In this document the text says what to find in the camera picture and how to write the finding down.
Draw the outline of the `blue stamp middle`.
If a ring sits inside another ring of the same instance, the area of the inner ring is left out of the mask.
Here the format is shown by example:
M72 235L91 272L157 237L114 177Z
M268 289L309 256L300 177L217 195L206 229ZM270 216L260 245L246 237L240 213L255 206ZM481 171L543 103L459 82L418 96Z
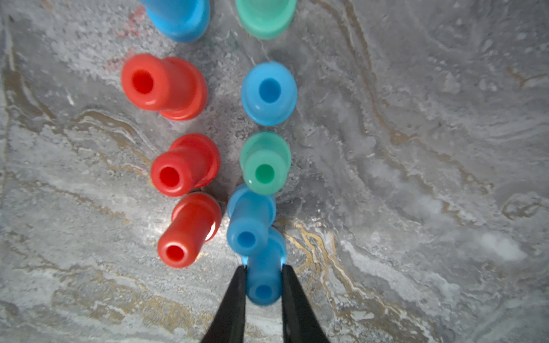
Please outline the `blue stamp middle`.
M284 65L261 63L244 78L241 100L245 113L255 123L272 127L286 121L297 105L297 83Z

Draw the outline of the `green stamp upper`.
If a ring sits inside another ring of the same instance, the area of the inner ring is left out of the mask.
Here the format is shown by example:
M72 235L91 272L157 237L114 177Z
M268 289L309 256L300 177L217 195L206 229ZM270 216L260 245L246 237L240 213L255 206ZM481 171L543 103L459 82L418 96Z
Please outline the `green stamp upper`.
M291 24L297 0L236 0L240 24L253 37L274 39Z

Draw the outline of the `blue stamp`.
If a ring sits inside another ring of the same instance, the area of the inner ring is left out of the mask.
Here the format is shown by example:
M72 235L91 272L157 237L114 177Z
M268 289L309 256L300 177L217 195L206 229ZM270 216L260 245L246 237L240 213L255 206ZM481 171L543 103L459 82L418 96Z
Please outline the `blue stamp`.
M284 65L261 63L244 78L241 100L245 113L255 123L272 127L286 121L297 105L297 83Z
M169 39L192 43L210 23L208 0L140 0L153 25Z

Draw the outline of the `red stamp upper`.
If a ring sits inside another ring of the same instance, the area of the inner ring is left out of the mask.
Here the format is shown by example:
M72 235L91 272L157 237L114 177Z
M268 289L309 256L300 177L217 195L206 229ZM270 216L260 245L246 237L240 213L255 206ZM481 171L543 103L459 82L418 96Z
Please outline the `red stamp upper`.
M121 83L136 107L173 121L194 119L207 105L204 75L194 64L178 57L137 54L125 62Z

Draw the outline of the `red stamp lower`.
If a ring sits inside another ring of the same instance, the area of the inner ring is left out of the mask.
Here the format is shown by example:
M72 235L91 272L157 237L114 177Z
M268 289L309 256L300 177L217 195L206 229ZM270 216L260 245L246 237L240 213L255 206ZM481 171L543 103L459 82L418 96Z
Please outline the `red stamp lower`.
M160 237L157 252L169 267L193 264L207 241L220 228L222 211L217 201L203 192L185 195L172 212L172 223Z

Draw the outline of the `blue stamp top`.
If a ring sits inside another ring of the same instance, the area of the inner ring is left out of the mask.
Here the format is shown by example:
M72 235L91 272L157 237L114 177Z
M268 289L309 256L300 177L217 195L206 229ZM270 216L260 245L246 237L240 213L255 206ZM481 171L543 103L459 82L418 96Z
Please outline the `blue stamp top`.
M208 0L140 0L153 25L169 39L192 43L210 23Z

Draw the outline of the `red stamp middle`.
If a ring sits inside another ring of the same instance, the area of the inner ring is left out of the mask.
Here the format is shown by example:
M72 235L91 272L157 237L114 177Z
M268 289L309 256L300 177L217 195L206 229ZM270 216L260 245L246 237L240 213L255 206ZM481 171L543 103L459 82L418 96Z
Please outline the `red stamp middle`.
M208 185L217 176L220 166L220 151L209 137L186 134L154 160L152 183L168 197L181 197Z

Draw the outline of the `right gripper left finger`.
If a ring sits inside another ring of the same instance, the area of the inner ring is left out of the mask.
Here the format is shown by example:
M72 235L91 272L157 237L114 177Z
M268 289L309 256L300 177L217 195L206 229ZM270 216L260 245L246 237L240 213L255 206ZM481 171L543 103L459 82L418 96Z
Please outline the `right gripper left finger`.
M214 320L202 339L202 343L244 342L246 288L247 267L241 265L235 270Z

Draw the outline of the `blue stamp lowest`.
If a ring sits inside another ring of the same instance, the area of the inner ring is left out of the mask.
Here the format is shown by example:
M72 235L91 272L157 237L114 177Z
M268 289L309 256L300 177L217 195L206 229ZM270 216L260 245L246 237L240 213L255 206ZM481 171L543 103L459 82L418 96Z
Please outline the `blue stamp lowest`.
M268 306L280 298L286 261L285 239L274 227L269 228L267 246L263 250L251 257L242 257L247 267L247 296L254 304Z
M275 221L276 201L272 195L261 195L241 184L227 205L230 219L227 242L234 252L248 257L267 246L269 228Z

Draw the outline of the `green stamp lower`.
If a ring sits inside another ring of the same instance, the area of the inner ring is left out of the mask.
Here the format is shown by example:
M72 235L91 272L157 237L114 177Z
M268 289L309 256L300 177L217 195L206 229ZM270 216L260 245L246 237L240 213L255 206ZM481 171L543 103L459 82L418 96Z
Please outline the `green stamp lower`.
M240 154L245 183L261 195L273 195L284 187L291 164L289 144L280 135L268 131L252 135Z

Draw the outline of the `green stamp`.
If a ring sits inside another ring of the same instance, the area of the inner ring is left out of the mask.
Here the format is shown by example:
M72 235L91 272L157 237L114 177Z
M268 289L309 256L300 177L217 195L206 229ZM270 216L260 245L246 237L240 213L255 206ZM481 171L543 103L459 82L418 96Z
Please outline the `green stamp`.
M236 0L240 24L253 37L274 39L291 24L297 0Z
M291 164L289 144L280 135L268 131L252 135L240 154L245 183L261 195L273 195L284 187Z

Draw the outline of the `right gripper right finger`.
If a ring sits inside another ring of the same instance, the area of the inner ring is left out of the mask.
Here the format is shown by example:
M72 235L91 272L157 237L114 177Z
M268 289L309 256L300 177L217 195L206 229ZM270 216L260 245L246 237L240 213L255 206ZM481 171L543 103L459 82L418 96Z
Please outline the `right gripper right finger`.
M292 266L282 270L283 342L329 343Z

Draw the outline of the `red stamp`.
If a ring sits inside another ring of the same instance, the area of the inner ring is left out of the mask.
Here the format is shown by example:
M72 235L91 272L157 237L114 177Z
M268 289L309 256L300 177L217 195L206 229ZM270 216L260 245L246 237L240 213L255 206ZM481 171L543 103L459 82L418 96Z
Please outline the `red stamp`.
M194 119L207 105L204 75L194 64L178 57L137 54L125 62L121 83L136 107L173 121Z
M152 183L168 197L181 197L208 185L217 176L220 166L220 151L209 137L186 134L154 160Z
M185 195L172 212L172 223L160 237L157 252L169 267L193 264L207 241L220 228L222 211L217 201L203 192Z

